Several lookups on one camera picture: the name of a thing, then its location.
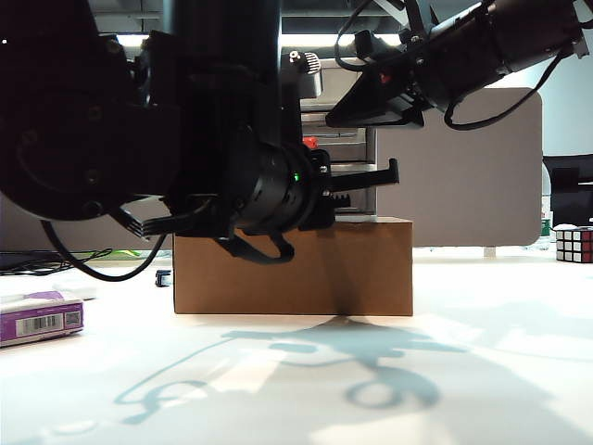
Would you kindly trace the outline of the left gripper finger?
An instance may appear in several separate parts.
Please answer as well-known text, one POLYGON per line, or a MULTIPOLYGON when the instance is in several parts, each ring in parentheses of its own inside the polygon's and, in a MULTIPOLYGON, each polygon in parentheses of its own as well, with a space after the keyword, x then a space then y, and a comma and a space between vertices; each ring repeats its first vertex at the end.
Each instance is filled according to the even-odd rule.
POLYGON ((366 189, 373 186, 399 183, 399 169, 396 159, 388 160, 387 169, 373 172, 356 172, 332 177, 332 189, 366 189))
POLYGON ((323 191, 323 206, 330 210, 350 209, 352 207, 349 194, 334 194, 330 190, 323 191))

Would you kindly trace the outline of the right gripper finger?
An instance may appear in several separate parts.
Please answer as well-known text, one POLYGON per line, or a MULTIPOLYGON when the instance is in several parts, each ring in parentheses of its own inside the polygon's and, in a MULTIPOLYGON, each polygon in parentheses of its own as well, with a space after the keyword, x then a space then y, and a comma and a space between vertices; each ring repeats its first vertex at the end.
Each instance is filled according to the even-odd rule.
POLYGON ((385 126, 423 127, 424 126, 423 112, 418 109, 408 109, 402 114, 402 116, 399 119, 385 123, 385 126))
POLYGON ((408 109, 417 109, 403 97, 407 65, 373 63, 325 117, 328 126, 385 126, 408 109))

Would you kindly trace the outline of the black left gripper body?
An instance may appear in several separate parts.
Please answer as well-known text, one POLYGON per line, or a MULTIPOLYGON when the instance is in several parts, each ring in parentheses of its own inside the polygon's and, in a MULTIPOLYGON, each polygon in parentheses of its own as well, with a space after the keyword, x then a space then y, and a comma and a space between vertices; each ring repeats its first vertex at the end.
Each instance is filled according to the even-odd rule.
POLYGON ((321 230, 334 223, 330 156, 322 149, 307 149, 307 162, 304 210, 297 225, 299 231, 321 230))

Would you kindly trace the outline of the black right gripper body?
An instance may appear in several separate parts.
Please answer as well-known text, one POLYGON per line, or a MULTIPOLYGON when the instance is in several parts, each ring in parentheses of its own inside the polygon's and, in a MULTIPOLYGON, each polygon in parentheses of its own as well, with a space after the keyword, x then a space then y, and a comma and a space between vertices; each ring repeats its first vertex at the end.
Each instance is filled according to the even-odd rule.
POLYGON ((421 110, 437 108, 446 112, 455 108, 464 98, 464 93, 446 79, 453 69, 445 67, 447 52, 459 37, 460 21, 444 21, 426 28, 412 21, 399 33, 405 45, 408 80, 403 97, 421 110))

